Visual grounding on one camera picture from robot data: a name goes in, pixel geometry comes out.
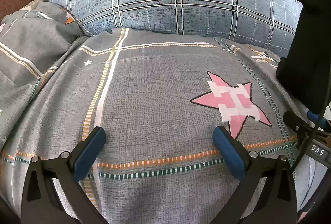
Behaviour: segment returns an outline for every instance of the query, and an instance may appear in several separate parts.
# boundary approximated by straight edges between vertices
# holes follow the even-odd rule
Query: silver bolt
[[[61,158],[62,159],[66,159],[68,157],[69,157],[69,152],[68,151],[64,151],[64,152],[61,153]]]
[[[258,153],[256,151],[250,151],[249,152],[249,156],[251,156],[252,158],[257,158],[258,157]]]
[[[282,154],[282,155],[280,155],[280,159],[282,160],[282,161],[287,161],[287,158]]]
[[[36,162],[38,160],[39,160],[39,157],[38,156],[33,156],[32,159],[31,159],[32,162]]]

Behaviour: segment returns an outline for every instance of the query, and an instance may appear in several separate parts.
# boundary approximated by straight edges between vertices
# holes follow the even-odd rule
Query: blue gripper pad
[[[232,176],[242,181],[245,178],[245,163],[226,135],[218,127],[214,130],[213,141]]]
[[[99,128],[73,164],[73,180],[75,182],[85,179],[105,142],[105,130]]]
[[[308,110],[307,112],[307,118],[312,121],[313,123],[316,123],[317,119],[318,119],[318,116],[317,114],[313,114],[310,110]],[[321,124],[319,126],[320,128],[324,129],[326,127],[326,120],[325,118],[322,118],[321,120]]]

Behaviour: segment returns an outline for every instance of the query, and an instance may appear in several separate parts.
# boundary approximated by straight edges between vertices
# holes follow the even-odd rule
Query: white das lettering
[[[316,148],[316,145],[313,145],[312,146],[312,150],[314,150],[316,153],[318,153],[318,154],[320,154],[322,156],[323,155],[323,152],[324,152],[324,149],[322,149],[321,152],[319,152],[319,149],[320,148],[317,148],[317,150],[315,150],[315,148]]]

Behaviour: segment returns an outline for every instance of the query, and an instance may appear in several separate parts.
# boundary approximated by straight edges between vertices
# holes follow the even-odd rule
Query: pink star
[[[223,122],[229,123],[231,136],[236,139],[248,116],[271,127],[264,112],[252,102],[252,83],[237,84],[232,87],[221,77],[207,72],[210,92],[199,95],[191,102],[197,105],[219,109]]]

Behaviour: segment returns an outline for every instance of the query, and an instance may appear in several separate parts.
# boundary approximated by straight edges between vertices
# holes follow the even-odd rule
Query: gray blanket
[[[94,126],[107,141],[80,184],[109,223],[209,223],[239,183],[212,142],[218,125],[262,156],[297,157],[282,116],[300,113],[272,52],[129,28],[86,37],[59,5],[30,8],[0,27],[0,190],[18,215],[31,157],[71,151]],[[312,174],[304,158],[299,205]]]

